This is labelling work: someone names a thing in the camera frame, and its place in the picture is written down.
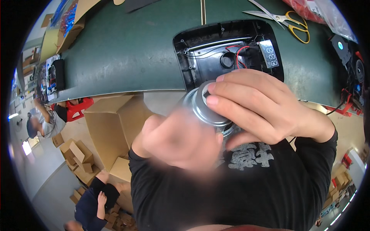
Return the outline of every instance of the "person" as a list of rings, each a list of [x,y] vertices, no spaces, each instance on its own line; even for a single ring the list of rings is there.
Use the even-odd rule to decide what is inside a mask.
[[[107,184],[109,173],[99,172],[90,187],[81,196],[75,207],[74,218],[63,225],[66,231],[100,231],[106,225],[104,216],[114,207],[120,192],[128,189],[129,184]]]
[[[219,76],[208,92],[207,106],[240,132],[219,155],[223,135],[191,111],[149,117],[129,151],[138,229],[309,230],[329,190],[333,123],[252,69]]]
[[[70,100],[71,104],[76,105],[79,100]],[[41,105],[37,99],[34,99],[35,107],[39,109],[41,115],[39,118],[27,114],[27,133],[30,138],[35,138],[37,132],[40,132],[44,138],[50,138],[59,134],[67,122],[67,104],[66,102],[56,103],[54,110],[48,111]]]

